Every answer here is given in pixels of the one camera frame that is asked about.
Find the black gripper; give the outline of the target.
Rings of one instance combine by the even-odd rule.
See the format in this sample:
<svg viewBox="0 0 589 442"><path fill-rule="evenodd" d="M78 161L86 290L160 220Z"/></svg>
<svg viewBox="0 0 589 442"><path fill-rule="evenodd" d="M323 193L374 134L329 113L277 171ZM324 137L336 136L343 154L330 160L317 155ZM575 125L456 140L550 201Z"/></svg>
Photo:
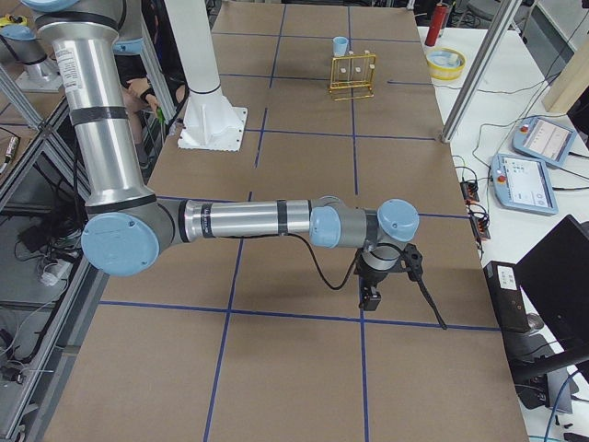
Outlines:
<svg viewBox="0 0 589 442"><path fill-rule="evenodd" d="M361 280L361 286L377 287L390 273L406 273L409 269L402 265L406 261L406 251L396 244L378 243L372 250L358 248L354 273Z"/></svg>

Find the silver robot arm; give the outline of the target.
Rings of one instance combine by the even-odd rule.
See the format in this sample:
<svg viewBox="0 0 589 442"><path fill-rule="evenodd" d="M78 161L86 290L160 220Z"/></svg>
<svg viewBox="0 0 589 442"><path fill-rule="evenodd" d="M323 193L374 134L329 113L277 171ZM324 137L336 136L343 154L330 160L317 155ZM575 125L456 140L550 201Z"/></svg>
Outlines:
<svg viewBox="0 0 589 442"><path fill-rule="evenodd" d="M128 1L32 1L29 7L57 57L86 166L89 219L81 243L96 268L128 276L180 243L290 236L308 247L354 249L350 271L370 297L390 273L422 280L422 256L412 242L420 218L400 199L368 210L331 196L243 203L157 198L139 168L113 53L140 8Z"/></svg>

